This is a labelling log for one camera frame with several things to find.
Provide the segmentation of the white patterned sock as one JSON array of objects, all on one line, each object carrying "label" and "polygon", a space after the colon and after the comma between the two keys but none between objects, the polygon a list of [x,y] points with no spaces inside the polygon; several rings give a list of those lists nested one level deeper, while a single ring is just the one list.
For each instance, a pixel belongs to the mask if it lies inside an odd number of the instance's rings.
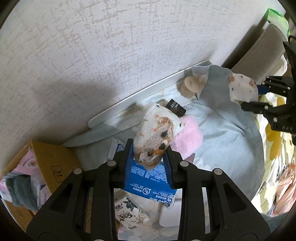
[{"label": "white patterned sock", "polygon": [[173,139],[184,129],[182,120],[158,103],[149,102],[133,140],[133,156],[146,170],[156,168]]},{"label": "white patterned sock", "polygon": [[258,102],[258,88],[255,81],[243,74],[231,73],[228,79],[229,96],[232,102]]}]

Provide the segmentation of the pink fluffy sock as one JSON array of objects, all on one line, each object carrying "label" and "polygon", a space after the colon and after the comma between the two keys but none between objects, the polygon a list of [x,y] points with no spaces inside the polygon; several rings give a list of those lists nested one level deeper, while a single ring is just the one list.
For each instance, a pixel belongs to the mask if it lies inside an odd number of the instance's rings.
[{"label": "pink fluffy sock", "polygon": [[181,118],[181,121],[184,124],[184,129],[176,135],[170,146],[184,160],[201,147],[203,135],[194,116],[186,115]]}]

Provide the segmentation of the blue wet wipes pack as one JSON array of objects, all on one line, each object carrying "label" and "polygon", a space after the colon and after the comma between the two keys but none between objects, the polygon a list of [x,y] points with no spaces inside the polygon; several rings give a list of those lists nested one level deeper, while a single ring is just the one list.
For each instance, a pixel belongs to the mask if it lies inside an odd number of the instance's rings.
[{"label": "blue wet wipes pack", "polygon": [[119,176],[123,180],[123,185],[121,185],[120,189],[152,201],[170,205],[175,199],[177,190],[171,189],[167,183],[163,162],[148,171],[134,159],[130,179],[125,187],[125,146],[126,144],[122,141],[113,138],[107,156],[108,161],[115,160],[117,157],[121,158],[119,166],[121,166],[122,170],[119,171]]}]

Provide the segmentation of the black KANS cream jar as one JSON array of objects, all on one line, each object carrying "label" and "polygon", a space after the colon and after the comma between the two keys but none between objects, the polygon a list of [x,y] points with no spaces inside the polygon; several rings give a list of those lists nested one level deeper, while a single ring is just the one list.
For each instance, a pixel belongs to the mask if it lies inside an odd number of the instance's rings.
[{"label": "black KANS cream jar", "polygon": [[175,100],[171,99],[165,106],[168,110],[170,110],[177,117],[181,118],[185,115],[186,110],[178,104]]}]

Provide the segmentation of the white rounded plastic case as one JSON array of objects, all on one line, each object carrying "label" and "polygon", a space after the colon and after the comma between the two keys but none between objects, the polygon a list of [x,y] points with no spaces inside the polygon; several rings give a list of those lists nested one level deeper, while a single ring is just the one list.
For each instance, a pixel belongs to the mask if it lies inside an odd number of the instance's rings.
[{"label": "white rounded plastic case", "polygon": [[181,217],[182,199],[177,198],[170,205],[164,204],[159,216],[159,224],[164,227],[179,226]]}]

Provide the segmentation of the floral tissue packet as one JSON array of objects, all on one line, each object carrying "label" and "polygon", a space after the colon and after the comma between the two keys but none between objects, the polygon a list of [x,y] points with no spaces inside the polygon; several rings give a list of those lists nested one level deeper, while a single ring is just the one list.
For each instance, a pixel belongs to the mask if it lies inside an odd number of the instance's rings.
[{"label": "floral tissue packet", "polygon": [[114,208],[116,220],[128,230],[138,228],[150,220],[150,216],[126,194],[115,199]]}]

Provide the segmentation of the beige cream jar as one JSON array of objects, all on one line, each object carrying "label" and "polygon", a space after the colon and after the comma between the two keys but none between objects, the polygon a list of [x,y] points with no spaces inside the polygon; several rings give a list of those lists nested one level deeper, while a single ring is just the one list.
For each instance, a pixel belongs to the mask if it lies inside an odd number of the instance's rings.
[{"label": "beige cream jar", "polygon": [[196,78],[192,76],[186,77],[180,86],[180,94],[186,98],[193,97],[200,90],[201,84]]}]

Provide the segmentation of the dark grey fluffy cloth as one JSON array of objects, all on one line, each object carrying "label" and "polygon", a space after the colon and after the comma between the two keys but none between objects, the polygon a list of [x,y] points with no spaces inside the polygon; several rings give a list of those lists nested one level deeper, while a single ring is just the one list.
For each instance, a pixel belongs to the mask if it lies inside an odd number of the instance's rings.
[{"label": "dark grey fluffy cloth", "polygon": [[28,175],[19,175],[6,180],[6,187],[11,196],[12,204],[15,207],[25,207],[30,211],[37,212],[37,199],[31,190],[31,177]]}]

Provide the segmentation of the yellow floral bedsheet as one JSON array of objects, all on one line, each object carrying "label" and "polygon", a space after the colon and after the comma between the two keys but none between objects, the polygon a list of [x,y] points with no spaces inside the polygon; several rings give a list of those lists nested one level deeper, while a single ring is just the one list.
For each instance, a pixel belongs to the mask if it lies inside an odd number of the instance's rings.
[{"label": "yellow floral bedsheet", "polygon": [[255,116],[264,153],[264,176],[252,204],[260,213],[278,216],[295,203],[295,146],[289,133],[273,131],[261,114]]}]

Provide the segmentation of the floral grey blue cloth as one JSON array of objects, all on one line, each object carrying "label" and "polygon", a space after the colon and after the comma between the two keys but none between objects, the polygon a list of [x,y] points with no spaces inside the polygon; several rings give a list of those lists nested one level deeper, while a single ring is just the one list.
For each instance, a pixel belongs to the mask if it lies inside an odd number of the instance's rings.
[{"label": "floral grey blue cloth", "polygon": [[[126,108],[91,130],[68,140],[82,165],[90,170],[114,156],[114,149],[134,138],[145,110],[165,106],[171,99],[185,109],[184,129],[171,142],[171,149],[182,158],[193,157],[198,168],[221,168],[249,198],[255,197],[264,176],[264,154],[254,116],[243,111],[229,97],[231,70],[209,65],[208,80],[199,98],[184,98],[175,83]],[[119,237],[125,240],[171,240],[177,236],[181,212],[181,190],[175,191],[174,204],[116,191],[116,204],[122,214],[134,218],[120,223]]]}]

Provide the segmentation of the white table tray edge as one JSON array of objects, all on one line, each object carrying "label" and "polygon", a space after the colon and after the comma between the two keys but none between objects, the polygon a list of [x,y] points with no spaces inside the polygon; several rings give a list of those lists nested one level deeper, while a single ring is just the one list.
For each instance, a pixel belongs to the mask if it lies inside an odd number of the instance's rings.
[{"label": "white table tray edge", "polygon": [[88,121],[88,128],[94,128],[95,126],[101,124],[102,122],[112,118],[113,116],[121,113],[125,109],[133,106],[134,104],[138,103],[139,101],[157,93],[158,91],[167,88],[181,79],[188,77],[192,74],[192,67],[194,66],[208,66],[212,64],[209,60],[202,61],[200,63],[194,64],[188,68],[180,70],[166,78],[163,78],[156,83],[145,87],[144,89],[128,96],[127,98],[121,100],[120,102],[114,104],[113,106],[107,108],[103,112],[99,113],[95,117],[93,117],[90,121]]}]

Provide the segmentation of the light blue towel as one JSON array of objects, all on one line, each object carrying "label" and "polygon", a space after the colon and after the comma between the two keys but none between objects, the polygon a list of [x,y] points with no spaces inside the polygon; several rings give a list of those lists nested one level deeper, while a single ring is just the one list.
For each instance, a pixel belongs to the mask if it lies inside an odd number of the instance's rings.
[{"label": "light blue towel", "polygon": [[191,70],[193,75],[208,78],[198,101],[185,106],[203,135],[193,163],[204,170],[222,169],[252,199],[265,172],[263,143],[254,116],[231,102],[231,70],[217,65],[195,65]]}]

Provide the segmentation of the green plastic bag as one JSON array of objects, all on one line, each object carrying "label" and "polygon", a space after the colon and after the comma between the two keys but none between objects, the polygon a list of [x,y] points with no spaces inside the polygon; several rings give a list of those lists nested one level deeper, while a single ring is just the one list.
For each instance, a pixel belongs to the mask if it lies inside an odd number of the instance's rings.
[{"label": "green plastic bag", "polygon": [[264,16],[269,23],[276,25],[284,35],[290,35],[288,21],[280,12],[274,9],[267,9]]}]

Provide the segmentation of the cardboard box with pink flaps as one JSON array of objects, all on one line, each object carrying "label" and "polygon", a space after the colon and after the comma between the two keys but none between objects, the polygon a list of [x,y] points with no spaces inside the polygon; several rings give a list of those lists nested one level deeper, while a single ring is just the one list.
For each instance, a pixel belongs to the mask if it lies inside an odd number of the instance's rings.
[{"label": "cardboard box with pink flaps", "polygon": [[31,141],[1,172],[1,201],[19,227],[26,230],[50,195],[80,167],[67,147]]}]

